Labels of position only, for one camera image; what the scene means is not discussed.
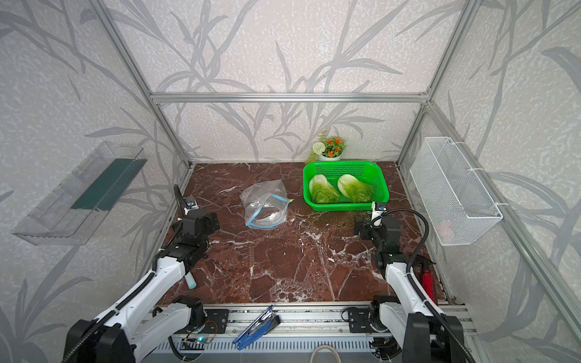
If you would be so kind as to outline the small flower pot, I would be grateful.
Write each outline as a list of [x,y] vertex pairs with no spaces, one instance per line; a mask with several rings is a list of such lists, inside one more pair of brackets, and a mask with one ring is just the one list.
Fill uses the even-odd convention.
[[313,143],[307,163],[340,160],[345,150],[345,139],[340,136],[328,136],[328,133],[323,131]]

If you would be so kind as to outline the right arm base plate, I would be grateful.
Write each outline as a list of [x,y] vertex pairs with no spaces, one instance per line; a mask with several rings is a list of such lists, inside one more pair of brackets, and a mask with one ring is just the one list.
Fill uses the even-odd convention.
[[346,309],[346,318],[351,334],[373,334],[369,308],[349,307]]

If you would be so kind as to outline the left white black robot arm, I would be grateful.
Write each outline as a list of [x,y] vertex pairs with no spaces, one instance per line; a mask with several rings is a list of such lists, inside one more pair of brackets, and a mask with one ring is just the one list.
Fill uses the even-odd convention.
[[201,301],[191,297],[175,299],[152,319],[146,318],[174,284],[182,279],[193,283],[191,270],[206,256],[219,221],[216,213],[189,210],[174,228],[170,244],[138,283],[96,318],[79,320],[69,329],[65,362],[140,362],[176,332],[204,326]]

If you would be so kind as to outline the clear wall shelf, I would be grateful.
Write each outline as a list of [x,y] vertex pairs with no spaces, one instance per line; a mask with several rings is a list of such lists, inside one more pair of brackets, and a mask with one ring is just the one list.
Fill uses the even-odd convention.
[[36,246],[82,246],[148,159],[144,148],[102,142],[12,231]]

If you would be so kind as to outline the clear zip-top bag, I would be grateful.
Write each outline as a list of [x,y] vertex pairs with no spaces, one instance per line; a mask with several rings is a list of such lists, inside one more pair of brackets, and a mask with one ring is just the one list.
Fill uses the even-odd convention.
[[287,222],[289,205],[283,181],[263,181],[246,188],[240,195],[249,228],[272,229]]

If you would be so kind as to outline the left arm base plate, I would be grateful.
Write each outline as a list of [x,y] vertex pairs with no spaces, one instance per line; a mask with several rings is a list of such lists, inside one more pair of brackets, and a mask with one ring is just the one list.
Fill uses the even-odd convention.
[[228,316],[228,309],[193,310],[190,322],[179,333],[225,334]]

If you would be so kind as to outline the chinese cabbage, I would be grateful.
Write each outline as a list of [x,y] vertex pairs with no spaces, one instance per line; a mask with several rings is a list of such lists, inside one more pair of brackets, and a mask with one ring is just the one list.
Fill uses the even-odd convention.
[[309,182],[311,200],[314,204],[336,204],[340,193],[324,175],[315,175]]
[[353,204],[370,203],[375,193],[373,185],[364,183],[350,174],[342,175],[337,180],[337,187],[340,193]]

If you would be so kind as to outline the light blue scraper tool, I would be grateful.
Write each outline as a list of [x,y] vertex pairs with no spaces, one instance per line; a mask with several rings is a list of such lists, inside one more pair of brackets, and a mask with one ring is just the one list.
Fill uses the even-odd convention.
[[188,272],[184,276],[184,279],[185,279],[185,282],[190,290],[194,290],[198,286],[198,283],[196,282],[196,280],[191,272]]

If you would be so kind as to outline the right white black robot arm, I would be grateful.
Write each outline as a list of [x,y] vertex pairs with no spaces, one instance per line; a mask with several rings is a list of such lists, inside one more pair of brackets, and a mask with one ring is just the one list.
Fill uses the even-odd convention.
[[[398,219],[395,213],[411,213],[422,221],[425,231],[410,257],[399,249]],[[431,298],[416,277],[414,266],[429,236],[430,226],[419,212],[388,210],[384,203],[372,204],[369,222],[355,221],[354,234],[375,246],[375,260],[382,276],[396,296],[375,297],[370,307],[370,324],[377,332],[389,332],[400,348],[403,362],[474,362],[464,344],[461,322],[448,316]]]

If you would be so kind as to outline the green plastic basket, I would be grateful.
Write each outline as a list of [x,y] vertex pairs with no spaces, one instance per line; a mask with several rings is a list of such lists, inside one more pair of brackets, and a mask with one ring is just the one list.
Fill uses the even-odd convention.
[[370,210],[390,199],[381,168],[369,161],[309,163],[303,179],[304,200],[318,212]]

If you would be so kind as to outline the blue clip tool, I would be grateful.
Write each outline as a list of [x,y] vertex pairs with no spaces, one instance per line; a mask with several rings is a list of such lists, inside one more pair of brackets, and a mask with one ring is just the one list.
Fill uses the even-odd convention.
[[270,305],[232,343],[238,351],[242,351],[280,324],[281,319],[275,314],[274,305]]

